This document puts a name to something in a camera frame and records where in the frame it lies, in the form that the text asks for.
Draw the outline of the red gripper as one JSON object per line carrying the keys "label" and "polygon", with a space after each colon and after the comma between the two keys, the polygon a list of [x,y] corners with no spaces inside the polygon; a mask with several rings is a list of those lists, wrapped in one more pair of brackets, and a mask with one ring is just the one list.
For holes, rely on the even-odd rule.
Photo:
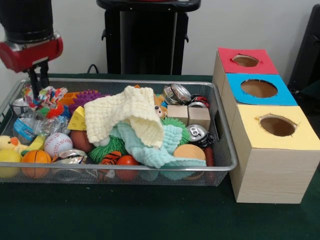
{"label": "red gripper", "polygon": [[[27,71],[35,99],[38,99],[41,87],[49,86],[48,61],[58,58],[62,52],[63,39],[61,37],[25,45],[10,41],[0,43],[1,61],[7,69],[16,73]],[[37,64],[40,66],[40,81],[33,67]]]}

